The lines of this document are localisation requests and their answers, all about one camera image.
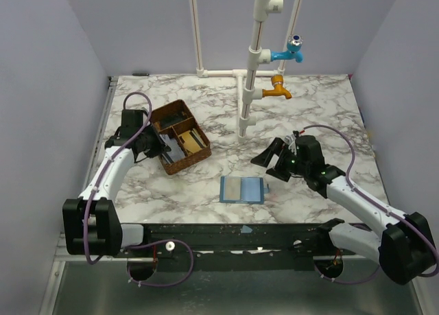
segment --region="wicker basket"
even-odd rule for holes
[[[182,114],[184,117],[186,117],[186,119],[172,126],[162,128],[160,125],[160,121],[168,116],[175,114]],[[153,110],[151,122],[156,127],[158,133],[160,133],[161,135],[169,135],[170,138],[177,140],[178,145],[186,155],[185,158],[170,164],[166,163],[163,160],[162,156],[158,157],[166,173],[168,173],[169,175],[184,170],[189,166],[192,166],[212,155],[211,142],[209,141],[209,139],[207,139],[206,135],[201,130],[200,126],[198,125],[197,121],[195,120],[194,116],[192,115],[189,108],[187,108],[183,100],[177,100],[171,102],[170,104],[164,105],[163,107],[157,108],[156,110]],[[192,129],[197,130],[206,147],[193,154],[188,154],[183,147],[183,144],[178,135]]]

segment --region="purple cable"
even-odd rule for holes
[[[144,285],[144,286],[152,286],[154,288],[170,288],[172,286],[183,283],[184,281],[186,281],[189,278],[189,276],[191,276],[192,269],[193,269],[193,252],[192,252],[191,248],[189,247],[189,245],[187,245],[183,241],[180,241],[180,240],[161,240],[161,241],[152,242],[152,243],[145,244],[145,245],[130,246],[129,248],[132,250],[139,250],[142,248],[150,248],[151,246],[155,246],[155,245],[159,245],[159,244],[163,244],[163,243],[168,243],[168,242],[175,242],[175,243],[182,244],[189,251],[189,256],[191,258],[191,265],[190,265],[187,273],[184,275],[184,277],[182,277],[181,279],[179,279],[178,281],[175,281],[173,283],[166,283],[166,284],[157,284],[157,283],[148,283],[148,282],[144,282],[144,281],[136,281],[135,279],[133,279],[131,277],[130,267],[128,267],[127,273],[128,273],[128,276],[130,277],[131,281],[133,281],[137,284],[140,284],[140,285]]]
[[[372,281],[375,277],[377,277],[377,275],[379,273],[379,269],[380,269],[380,267],[378,266],[377,269],[375,269],[375,271],[369,277],[366,277],[365,279],[360,279],[359,281],[340,281],[340,280],[336,280],[336,279],[332,279],[330,277],[324,276],[322,274],[322,272],[320,272],[318,270],[317,266],[314,265],[314,270],[320,274],[320,277],[322,279],[324,279],[326,281],[330,281],[331,283],[342,284],[342,285],[356,285],[356,284],[363,284],[363,283],[367,283],[369,281]]]
[[[340,132],[339,130],[337,130],[336,128],[332,128],[330,126],[326,126],[326,125],[322,125],[322,124],[309,125],[309,126],[304,127],[303,130],[307,130],[309,128],[328,128],[329,130],[332,130],[333,132],[337,133],[339,136],[341,136],[345,140],[345,142],[347,142],[349,148],[351,149],[351,154],[352,154],[351,162],[349,163],[348,169],[346,170],[346,181],[347,181],[348,185],[352,188],[352,190],[355,193],[357,193],[362,198],[367,200],[370,204],[372,204],[376,208],[380,209],[381,211],[387,213],[387,209],[385,207],[380,205],[378,202],[375,202],[372,198],[367,196],[362,191],[358,190],[354,186],[353,182],[351,181],[351,178],[349,177],[349,175],[351,174],[351,169],[352,169],[352,166],[354,165],[354,162],[355,162],[355,150],[354,150],[353,144],[348,139],[348,137],[346,135],[344,135],[342,132]],[[393,212],[389,212],[389,215],[392,218],[395,218],[395,219],[401,221],[407,227],[409,227],[428,246],[428,248],[430,249],[431,253],[433,253],[433,256],[434,256],[434,258],[436,260],[436,267],[434,268],[434,270],[432,272],[429,272],[427,274],[420,274],[419,276],[420,277],[433,277],[433,276],[436,276],[439,273],[439,253],[436,250],[436,248],[434,247],[434,245],[415,226],[413,226],[405,218],[403,218],[403,217],[401,217],[401,216],[399,216],[399,215],[397,215],[397,214],[395,214]]]
[[[99,173],[99,176],[97,176],[96,179],[96,183],[93,186],[93,189],[90,193],[90,196],[88,197],[86,206],[85,206],[85,212],[84,212],[84,223],[83,223],[83,232],[82,232],[82,236],[84,238],[84,254],[85,257],[87,259],[87,262],[90,265],[94,265],[96,264],[101,258],[102,256],[98,256],[96,259],[92,260],[90,257],[90,248],[88,247],[88,217],[90,217],[90,208],[91,208],[91,203],[95,197],[95,194],[97,192],[97,190],[99,189],[99,186],[102,182],[102,179],[105,176],[105,173],[107,172],[108,168],[110,167],[111,163],[114,162],[115,158],[117,156],[119,156],[119,154],[122,152],[122,150],[125,149],[125,147],[127,145],[129,145],[133,140],[135,140],[141,133],[142,131],[147,127],[147,125],[150,122],[151,119],[151,114],[152,114],[152,104],[151,104],[151,100],[149,99],[149,97],[142,93],[142,92],[131,92],[130,94],[128,94],[125,97],[125,100],[123,101],[123,109],[126,108],[126,101],[128,100],[128,98],[132,97],[133,95],[141,95],[142,97],[144,97],[146,99],[146,101],[148,102],[148,105],[150,107],[150,111],[148,112],[148,116],[146,117],[145,123],[143,123],[142,127],[139,128],[139,130],[136,132],[135,135],[133,135],[130,139],[128,139],[118,150],[115,151],[115,153],[107,160],[107,163],[105,163],[104,167],[102,168],[102,171]]]

